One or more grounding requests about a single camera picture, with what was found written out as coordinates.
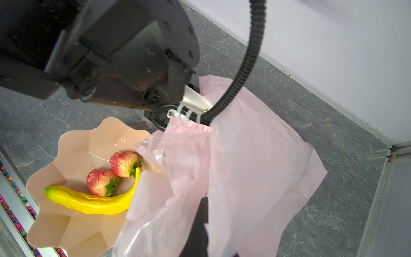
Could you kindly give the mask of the long yellow banana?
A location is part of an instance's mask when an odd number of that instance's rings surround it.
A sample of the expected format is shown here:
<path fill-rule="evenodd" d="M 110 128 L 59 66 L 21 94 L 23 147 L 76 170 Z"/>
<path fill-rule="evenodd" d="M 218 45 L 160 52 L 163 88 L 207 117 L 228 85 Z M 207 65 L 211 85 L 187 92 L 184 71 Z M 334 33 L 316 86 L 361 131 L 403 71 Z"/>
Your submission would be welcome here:
<path fill-rule="evenodd" d="M 129 209 L 134 192 L 138 185 L 141 170 L 136 168 L 133 187 L 126 193 L 113 197 L 99 197 L 92 194 L 76 192 L 64 186 L 49 186 L 44 189 L 47 199 L 67 209 L 89 215 L 115 215 Z"/>

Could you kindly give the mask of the red strawberry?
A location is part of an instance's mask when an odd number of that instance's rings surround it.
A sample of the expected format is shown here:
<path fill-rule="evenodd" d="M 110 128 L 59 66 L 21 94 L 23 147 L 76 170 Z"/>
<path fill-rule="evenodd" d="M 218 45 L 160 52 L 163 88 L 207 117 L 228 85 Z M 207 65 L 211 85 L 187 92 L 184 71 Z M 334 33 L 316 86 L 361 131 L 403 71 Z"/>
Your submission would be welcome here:
<path fill-rule="evenodd" d="M 86 182 L 92 194 L 99 197 L 110 197 L 114 196 L 120 180 L 121 178 L 111 170 L 95 169 L 88 174 Z"/>
<path fill-rule="evenodd" d="M 133 152 L 116 152 L 112 154 L 110 164 L 116 176 L 136 178 L 137 170 L 141 167 L 141 159 Z"/>

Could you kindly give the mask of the pink plastic bag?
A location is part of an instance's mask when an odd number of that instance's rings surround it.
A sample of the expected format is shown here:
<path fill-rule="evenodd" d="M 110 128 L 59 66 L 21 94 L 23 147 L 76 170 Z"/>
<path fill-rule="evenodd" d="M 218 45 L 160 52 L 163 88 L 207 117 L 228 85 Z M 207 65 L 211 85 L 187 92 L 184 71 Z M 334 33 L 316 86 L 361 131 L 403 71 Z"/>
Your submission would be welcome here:
<path fill-rule="evenodd" d="M 144 168 L 114 257 L 179 257 L 208 197 L 208 257 L 274 257 L 326 176 L 313 147 L 248 89 L 210 125 L 172 118 L 135 145 Z"/>

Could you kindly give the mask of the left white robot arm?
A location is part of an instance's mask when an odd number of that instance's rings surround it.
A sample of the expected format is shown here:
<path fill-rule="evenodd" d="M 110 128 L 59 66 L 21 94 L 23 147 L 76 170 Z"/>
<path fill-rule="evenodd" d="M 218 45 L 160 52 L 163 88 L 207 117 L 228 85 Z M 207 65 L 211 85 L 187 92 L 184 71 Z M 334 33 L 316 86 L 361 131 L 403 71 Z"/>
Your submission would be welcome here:
<path fill-rule="evenodd" d="M 64 88 L 74 100 L 144 110 L 161 131 L 167 111 L 209 125 L 259 56 L 266 2 L 249 6 L 245 57 L 211 107 L 190 86 L 199 44 L 179 1 L 2 1 L 1 86 L 42 100 Z"/>

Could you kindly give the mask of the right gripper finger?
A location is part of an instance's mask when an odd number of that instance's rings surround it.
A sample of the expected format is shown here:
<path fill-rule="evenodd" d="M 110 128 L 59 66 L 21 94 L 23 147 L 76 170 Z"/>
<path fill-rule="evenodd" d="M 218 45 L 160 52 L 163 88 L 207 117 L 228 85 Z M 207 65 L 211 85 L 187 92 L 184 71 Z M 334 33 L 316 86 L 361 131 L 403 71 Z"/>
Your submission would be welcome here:
<path fill-rule="evenodd" d="M 180 257 L 207 257 L 208 234 L 208 197 L 201 199 L 187 242 Z"/>

